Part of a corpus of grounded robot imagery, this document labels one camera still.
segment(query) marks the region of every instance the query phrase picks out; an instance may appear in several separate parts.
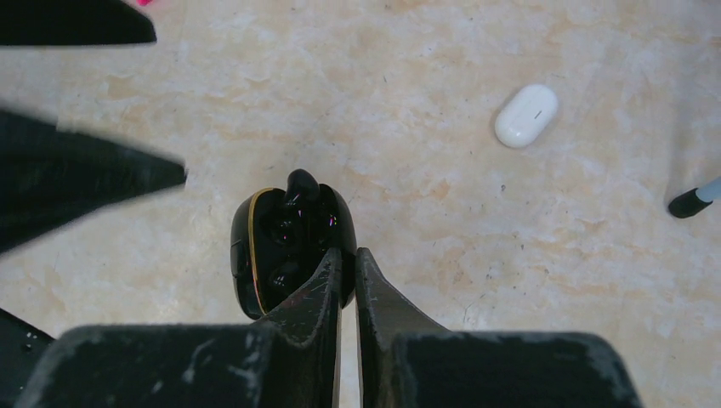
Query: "marble surface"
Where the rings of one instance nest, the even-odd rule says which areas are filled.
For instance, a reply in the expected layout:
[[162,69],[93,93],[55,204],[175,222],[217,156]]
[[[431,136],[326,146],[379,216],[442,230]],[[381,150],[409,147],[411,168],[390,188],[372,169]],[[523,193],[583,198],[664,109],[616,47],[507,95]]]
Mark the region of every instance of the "marble surface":
[[[0,50],[0,99],[182,156],[184,190],[109,207],[0,258],[0,307],[93,323],[248,322],[230,221],[294,168],[339,190],[403,293],[456,330],[608,339],[647,406],[721,403],[716,0],[156,0],[158,44]],[[559,116],[495,140],[531,82]],[[342,406],[358,406],[353,309]]]

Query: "gold stripe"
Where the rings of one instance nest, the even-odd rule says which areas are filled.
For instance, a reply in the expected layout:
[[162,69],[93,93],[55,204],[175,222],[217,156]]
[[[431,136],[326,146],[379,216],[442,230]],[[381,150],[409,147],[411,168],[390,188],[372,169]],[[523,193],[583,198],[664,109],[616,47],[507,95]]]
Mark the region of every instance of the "gold stripe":
[[255,213],[255,201],[263,194],[273,189],[262,189],[261,191],[253,194],[253,198],[250,200],[250,211],[248,211],[248,239],[250,240],[250,264],[251,271],[253,272],[253,288],[255,289],[255,298],[258,300],[258,306],[260,306],[260,313],[267,315],[263,306],[263,299],[260,298],[260,292],[258,291],[258,271],[255,266],[255,235],[253,235],[253,213]]

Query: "white capsule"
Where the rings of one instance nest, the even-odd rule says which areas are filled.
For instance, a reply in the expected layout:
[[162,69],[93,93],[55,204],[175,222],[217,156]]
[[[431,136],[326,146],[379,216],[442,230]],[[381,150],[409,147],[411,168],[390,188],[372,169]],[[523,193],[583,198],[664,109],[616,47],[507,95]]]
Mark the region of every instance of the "white capsule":
[[545,85],[528,85],[498,114],[496,136],[508,147],[526,147],[554,119],[558,109],[554,91]]

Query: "black object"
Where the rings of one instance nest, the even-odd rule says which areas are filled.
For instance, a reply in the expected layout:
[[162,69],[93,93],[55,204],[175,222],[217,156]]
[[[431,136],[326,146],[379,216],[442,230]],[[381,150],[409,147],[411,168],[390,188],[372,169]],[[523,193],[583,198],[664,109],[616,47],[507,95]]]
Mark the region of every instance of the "black object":
[[0,46],[153,43],[152,22],[122,0],[4,0]]
[[303,285],[328,248],[343,252],[342,305],[353,298],[355,230],[343,197],[305,170],[288,176],[287,191],[265,189],[233,218],[230,264],[243,312],[259,319]]
[[674,198],[671,203],[668,204],[668,211],[671,215],[676,218],[693,217],[713,203],[713,201],[705,202],[698,198],[698,195],[696,195],[697,190],[698,189],[686,191],[682,195]]
[[13,406],[53,338],[0,309],[0,339],[0,408],[5,408]]
[[[342,253],[250,326],[95,326],[57,340],[18,407],[338,406]],[[447,331],[357,252],[364,408],[636,407],[588,334]]]
[[102,206],[184,182],[177,161],[0,110],[0,253]]

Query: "light blue stick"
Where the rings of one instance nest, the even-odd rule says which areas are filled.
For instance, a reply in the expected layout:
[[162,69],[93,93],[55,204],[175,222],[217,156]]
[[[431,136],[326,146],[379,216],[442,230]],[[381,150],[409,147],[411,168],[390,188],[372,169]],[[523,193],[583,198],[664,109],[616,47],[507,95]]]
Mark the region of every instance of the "light blue stick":
[[704,202],[711,202],[713,199],[721,197],[721,177],[699,188],[696,191],[696,196]]

